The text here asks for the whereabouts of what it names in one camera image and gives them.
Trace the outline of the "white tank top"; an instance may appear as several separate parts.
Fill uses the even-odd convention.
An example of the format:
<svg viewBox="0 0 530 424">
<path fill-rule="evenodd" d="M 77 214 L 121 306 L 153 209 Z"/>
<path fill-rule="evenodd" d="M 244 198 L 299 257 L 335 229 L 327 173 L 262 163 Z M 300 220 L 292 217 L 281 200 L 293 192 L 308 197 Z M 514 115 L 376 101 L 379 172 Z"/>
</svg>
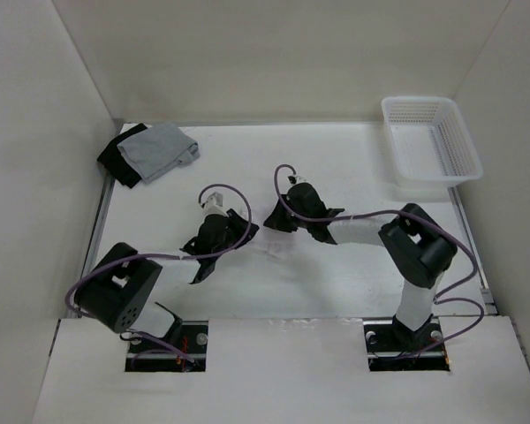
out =
<svg viewBox="0 0 530 424">
<path fill-rule="evenodd" d="M 310 261 L 314 254 L 309 251 L 302 230 L 283 232 L 259 223 L 254 238 L 240 249 L 239 263 L 249 265 L 254 261 Z"/>
</svg>

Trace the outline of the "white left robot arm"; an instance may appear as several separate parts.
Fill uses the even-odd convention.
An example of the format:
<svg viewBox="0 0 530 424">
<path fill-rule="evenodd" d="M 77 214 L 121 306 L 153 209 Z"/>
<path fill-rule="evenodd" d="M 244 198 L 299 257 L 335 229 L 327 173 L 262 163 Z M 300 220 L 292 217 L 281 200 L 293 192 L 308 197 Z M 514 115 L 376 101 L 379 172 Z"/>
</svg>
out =
<svg viewBox="0 0 530 424">
<path fill-rule="evenodd" d="M 199 284 L 215 270 L 223 251 L 251 241 L 259 226 L 230 208 L 225 213 L 209 213 L 198 233 L 181 248 L 192 258 L 191 284 Z M 74 303 L 116 333 L 130 329 L 140 318 L 163 267 L 148 258 L 136 258 L 138 251 L 124 242 L 115 244 L 97 265 L 116 265 L 99 273 L 76 289 Z"/>
</svg>

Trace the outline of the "grey folded tank top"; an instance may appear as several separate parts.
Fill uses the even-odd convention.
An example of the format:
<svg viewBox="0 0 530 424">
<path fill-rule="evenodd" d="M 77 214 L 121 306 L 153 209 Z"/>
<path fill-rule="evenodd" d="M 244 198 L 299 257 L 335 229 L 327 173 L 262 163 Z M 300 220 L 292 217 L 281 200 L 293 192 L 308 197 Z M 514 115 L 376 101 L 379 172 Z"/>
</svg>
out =
<svg viewBox="0 0 530 424">
<path fill-rule="evenodd" d="M 172 122 L 153 125 L 117 145 L 125 162 L 145 185 L 200 158 L 198 142 Z"/>
</svg>

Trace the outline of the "black folded tank top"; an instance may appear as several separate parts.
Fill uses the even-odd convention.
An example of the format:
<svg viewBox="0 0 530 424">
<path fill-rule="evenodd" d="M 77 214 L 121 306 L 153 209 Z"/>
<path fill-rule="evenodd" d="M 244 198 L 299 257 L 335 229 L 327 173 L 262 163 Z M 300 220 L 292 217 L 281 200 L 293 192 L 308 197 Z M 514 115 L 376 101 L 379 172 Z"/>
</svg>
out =
<svg viewBox="0 0 530 424">
<path fill-rule="evenodd" d="M 125 161 L 118 149 L 118 145 L 133 135 L 146 130 L 147 127 L 144 124 L 137 124 L 131 129 L 120 133 L 108 143 L 106 148 L 97 157 L 97 162 L 101 164 L 115 180 L 128 188 L 134 188 L 141 181 L 141 178 L 140 174 Z"/>
</svg>

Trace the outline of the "white plastic basket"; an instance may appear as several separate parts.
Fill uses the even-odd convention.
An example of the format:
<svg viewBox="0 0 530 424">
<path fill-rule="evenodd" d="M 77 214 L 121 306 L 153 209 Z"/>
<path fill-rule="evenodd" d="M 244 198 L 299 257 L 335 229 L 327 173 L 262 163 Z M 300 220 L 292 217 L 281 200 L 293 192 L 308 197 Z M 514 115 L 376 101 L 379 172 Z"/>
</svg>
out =
<svg viewBox="0 0 530 424">
<path fill-rule="evenodd" d="M 449 189 L 482 177 L 473 138 L 453 100 L 389 96 L 382 99 L 381 108 L 399 186 Z"/>
</svg>

